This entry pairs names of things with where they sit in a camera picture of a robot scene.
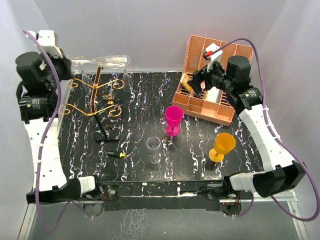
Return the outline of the pink plastic wine glass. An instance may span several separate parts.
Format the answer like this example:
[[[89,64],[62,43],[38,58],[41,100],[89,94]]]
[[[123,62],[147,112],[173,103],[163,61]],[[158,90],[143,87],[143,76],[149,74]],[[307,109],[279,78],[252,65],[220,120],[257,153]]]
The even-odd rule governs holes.
[[[165,110],[167,126],[165,132],[168,136],[175,137],[180,133],[180,124],[184,116],[183,110],[178,106],[170,106]]]

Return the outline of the clear wine glass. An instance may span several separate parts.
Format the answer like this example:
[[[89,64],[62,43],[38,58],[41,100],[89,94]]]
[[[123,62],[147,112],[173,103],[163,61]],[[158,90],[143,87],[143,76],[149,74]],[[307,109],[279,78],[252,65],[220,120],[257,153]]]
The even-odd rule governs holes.
[[[93,85],[92,79],[85,73],[82,74],[81,80],[84,91],[88,94],[91,92],[91,86]]]
[[[130,75],[127,72],[124,72],[122,76],[122,80],[124,82],[124,87],[123,87],[124,92],[129,93],[133,86],[133,81]]]
[[[149,137],[146,141],[146,149],[148,161],[154,165],[158,164],[162,159],[161,140],[156,136]]]
[[[71,60],[71,64],[73,66],[91,64],[112,70],[126,70],[130,62],[131,58],[128,55],[106,55],[96,57],[94,59],[87,59],[84,56],[78,56]]]

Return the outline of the gold wire wine glass rack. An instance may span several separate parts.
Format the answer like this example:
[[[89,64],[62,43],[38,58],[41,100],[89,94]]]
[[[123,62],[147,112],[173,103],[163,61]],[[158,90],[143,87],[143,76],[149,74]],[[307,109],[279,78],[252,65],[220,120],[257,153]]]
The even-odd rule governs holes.
[[[70,103],[65,103],[61,105],[58,110],[58,112],[63,116],[69,115],[72,112],[72,110],[77,110],[78,112],[80,112],[81,114],[87,117],[93,117],[101,131],[101,136],[95,140],[97,142],[104,142],[109,140],[109,137],[106,132],[106,128],[103,127],[101,121],[99,120],[98,115],[102,112],[108,111],[107,115],[109,117],[115,118],[115,117],[119,117],[122,113],[122,107],[114,103],[114,97],[112,94],[103,96],[103,98],[107,100],[107,106],[104,108],[98,109],[99,102],[97,100],[98,100],[99,90],[106,86],[111,86],[111,88],[115,90],[121,90],[125,86],[125,82],[122,79],[118,79],[118,78],[101,84],[101,75],[102,75],[103,69],[104,67],[101,65],[97,67],[93,83],[87,83],[84,80],[79,78],[72,78],[71,80],[68,81],[68,84],[67,84],[70,89],[77,88],[79,86],[79,83],[82,83],[83,85],[89,88],[90,90],[89,112],[85,112],[82,109]]]

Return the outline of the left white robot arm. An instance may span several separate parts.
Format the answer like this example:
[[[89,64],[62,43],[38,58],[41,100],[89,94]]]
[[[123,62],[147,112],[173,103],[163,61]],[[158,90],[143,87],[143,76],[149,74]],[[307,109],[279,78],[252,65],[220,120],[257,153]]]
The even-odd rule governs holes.
[[[16,71],[22,81],[16,90],[21,120],[28,133],[34,183],[26,194],[29,204],[55,204],[77,201],[88,195],[97,200],[103,187],[97,177],[85,176],[67,179],[61,164],[56,112],[61,96],[56,93],[54,74],[45,57],[30,51],[15,60]]]

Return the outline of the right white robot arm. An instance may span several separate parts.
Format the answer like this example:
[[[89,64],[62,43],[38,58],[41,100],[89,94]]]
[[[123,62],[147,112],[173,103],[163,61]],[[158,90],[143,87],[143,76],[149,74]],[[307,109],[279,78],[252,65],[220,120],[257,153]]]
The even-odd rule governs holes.
[[[265,121],[268,114],[263,106],[263,96],[258,88],[251,85],[249,60],[234,55],[228,59],[226,69],[218,61],[211,65],[196,70],[187,84],[196,94],[202,92],[202,83],[206,90],[216,87],[227,94],[229,104],[253,138],[263,164],[262,172],[235,173],[225,177],[223,194],[233,199],[241,191],[248,191],[265,198],[294,189],[306,173],[302,165],[278,143],[279,137],[270,133],[272,123]]]

